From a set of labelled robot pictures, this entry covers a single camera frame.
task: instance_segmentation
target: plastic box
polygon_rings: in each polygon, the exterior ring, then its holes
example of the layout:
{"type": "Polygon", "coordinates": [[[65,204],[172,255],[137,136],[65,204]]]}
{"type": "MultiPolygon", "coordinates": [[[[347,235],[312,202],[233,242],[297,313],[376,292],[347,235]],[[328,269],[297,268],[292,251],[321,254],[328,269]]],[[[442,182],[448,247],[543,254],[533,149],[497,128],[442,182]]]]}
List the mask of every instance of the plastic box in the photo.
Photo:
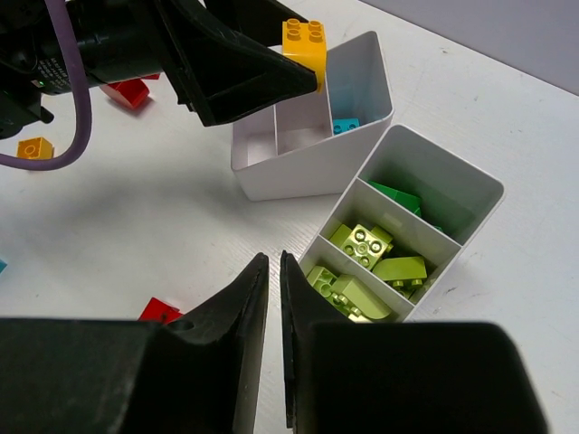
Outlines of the plastic box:
{"type": "Polygon", "coordinates": [[[232,170],[253,201],[343,193],[393,113],[378,36],[364,33],[327,52],[320,93],[233,124],[232,170]],[[360,127],[334,135],[342,118],[360,127]]]}
{"type": "Polygon", "coordinates": [[[302,255],[308,275],[316,265],[336,275],[356,276],[395,313],[409,318],[436,291],[445,271],[500,203],[501,182],[442,149],[408,127],[390,127],[351,181],[334,210],[302,255]],[[376,181],[422,198],[422,218],[409,212],[367,181],[376,181]],[[410,300],[328,240],[341,223],[380,226],[394,236],[394,248],[423,256],[428,278],[410,300]],[[441,226],[439,231],[433,227],[441,226]]]}

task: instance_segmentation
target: table surface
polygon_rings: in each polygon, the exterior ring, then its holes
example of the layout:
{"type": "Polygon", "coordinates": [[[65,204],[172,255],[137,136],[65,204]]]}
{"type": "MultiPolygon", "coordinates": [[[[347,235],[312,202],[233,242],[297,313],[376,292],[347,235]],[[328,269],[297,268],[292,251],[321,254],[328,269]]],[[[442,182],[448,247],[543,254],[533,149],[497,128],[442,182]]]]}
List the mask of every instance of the table surface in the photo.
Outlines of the table surface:
{"type": "MultiPolygon", "coordinates": [[[[355,0],[286,4],[323,22],[330,46],[377,31],[394,122],[505,184],[505,201],[419,317],[503,326],[552,432],[579,432],[579,98],[355,0]]],[[[149,84],[138,115],[92,91],[94,132],[74,165],[0,168],[0,316],[132,319],[151,297],[186,311],[263,251],[271,295],[255,432],[285,432],[278,263],[283,250],[301,254],[337,196],[249,202],[230,169],[231,127],[203,128],[165,77],[149,84]]],[[[46,105],[56,120],[20,137],[45,136],[60,153],[71,98],[46,105]]]]}

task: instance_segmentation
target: building block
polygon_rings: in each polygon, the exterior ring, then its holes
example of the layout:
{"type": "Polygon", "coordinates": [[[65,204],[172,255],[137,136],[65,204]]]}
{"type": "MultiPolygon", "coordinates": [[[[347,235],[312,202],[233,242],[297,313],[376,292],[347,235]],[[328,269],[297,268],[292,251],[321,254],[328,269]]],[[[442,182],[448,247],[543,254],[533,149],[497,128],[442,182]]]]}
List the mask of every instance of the building block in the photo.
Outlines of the building block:
{"type": "Polygon", "coordinates": [[[352,129],[360,127],[360,121],[357,118],[334,119],[334,134],[345,133],[352,129]]]}
{"type": "Polygon", "coordinates": [[[54,156],[54,146],[44,137],[22,140],[18,142],[16,156],[27,160],[50,160],[54,156]]]}
{"type": "Polygon", "coordinates": [[[131,110],[138,109],[149,93],[147,85],[141,79],[106,84],[100,86],[100,89],[115,102],[131,110]]]}
{"type": "Polygon", "coordinates": [[[308,274],[308,283],[322,296],[329,297],[337,277],[328,269],[317,265],[308,274]]]}
{"type": "Polygon", "coordinates": [[[340,226],[330,241],[364,268],[372,269],[382,255],[394,246],[392,235],[377,226],[369,231],[358,224],[345,238],[346,229],[347,226],[340,226]]]}
{"type": "Polygon", "coordinates": [[[160,323],[167,324],[175,319],[178,319],[181,315],[182,314],[179,313],[179,309],[176,307],[172,307],[171,305],[162,302],[158,298],[152,297],[138,320],[158,321],[160,323]]]}
{"type": "Polygon", "coordinates": [[[316,73],[318,92],[322,91],[326,77],[326,35],[319,21],[301,23],[296,18],[282,25],[281,53],[316,73]]]}
{"type": "Polygon", "coordinates": [[[350,313],[356,316],[362,315],[369,320],[385,319],[392,313],[392,309],[386,305],[376,294],[354,276],[342,275],[332,285],[332,291],[338,296],[347,298],[349,303],[357,309],[350,313]]]}
{"type": "Polygon", "coordinates": [[[428,276],[422,256],[384,259],[376,264],[372,272],[406,298],[410,298],[428,276]]]}
{"type": "Polygon", "coordinates": [[[394,188],[386,187],[385,185],[375,183],[374,181],[369,181],[368,183],[372,185],[380,193],[385,194],[396,203],[402,205],[408,211],[418,215],[419,217],[422,217],[422,213],[420,211],[420,203],[421,203],[420,197],[413,196],[411,194],[404,193],[399,190],[395,190],[394,188]]]}

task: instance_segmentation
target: blue block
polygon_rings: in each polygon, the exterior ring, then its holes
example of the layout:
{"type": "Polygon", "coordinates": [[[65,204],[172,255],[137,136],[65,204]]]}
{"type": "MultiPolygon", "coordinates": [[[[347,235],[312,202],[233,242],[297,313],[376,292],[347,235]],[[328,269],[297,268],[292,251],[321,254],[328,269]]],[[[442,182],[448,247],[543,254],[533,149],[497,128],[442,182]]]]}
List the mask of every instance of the blue block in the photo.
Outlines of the blue block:
{"type": "Polygon", "coordinates": [[[360,121],[357,118],[350,119],[334,119],[334,134],[345,133],[360,126],[360,121]]]}

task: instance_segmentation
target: compartment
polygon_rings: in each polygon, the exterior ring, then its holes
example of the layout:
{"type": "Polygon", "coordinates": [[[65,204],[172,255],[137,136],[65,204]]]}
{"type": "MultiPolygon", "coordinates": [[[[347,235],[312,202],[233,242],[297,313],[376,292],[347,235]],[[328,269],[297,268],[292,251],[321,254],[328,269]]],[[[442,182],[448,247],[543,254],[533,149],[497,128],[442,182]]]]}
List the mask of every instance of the compartment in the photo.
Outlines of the compartment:
{"type": "Polygon", "coordinates": [[[422,219],[464,245],[500,202],[501,182],[411,129],[390,127],[366,160],[364,181],[422,199],[422,219]]]}
{"type": "Polygon", "coordinates": [[[233,123],[232,170],[255,165],[276,155],[273,107],[233,123]]]}
{"type": "Polygon", "coordinates": [[[275,106],[278,155],[332,136],[327,85],[321,92],[287,99],[275,106]]]}
{"type": "Polygon", "coordinates": [[[402,321],[413,309],[412,303],[322,237],[318,236],[313,240],[306,253],[300,258],[299,265],[306,276],[319,265],[336,276],[350,275],[358,278],[393,310],[388,317],[389,321],[402,321]]]}
{"type": "Polygon", "coordinates": [[[392,115],[386,68],[375,32],[328,51],[326,74],[333,119],[357,118],[362,127],[392,115]]]}
{"type": "MultiPolygon", "coordinates": [[[[394,247],[384,255],[386,259],[413,256],[424,258],[428,276],[423,279],[423,285],[411,297],[414,303],[421,299],[460,251],[460,245],[457,242],[437,231],[389,197],[379,193],[361,179],[355,179],[346,190],[321,229],[320,236],[329,242],[341,224],[345,224],[350,229],[361,224],[370,231],[378,226],[392,235],[394,247]]],[[[342,250],[338,248],[336,250],[357,267],[371,273],[342,250]]],[[[372,276],[386,285],[374,274],[372,276]]]]}

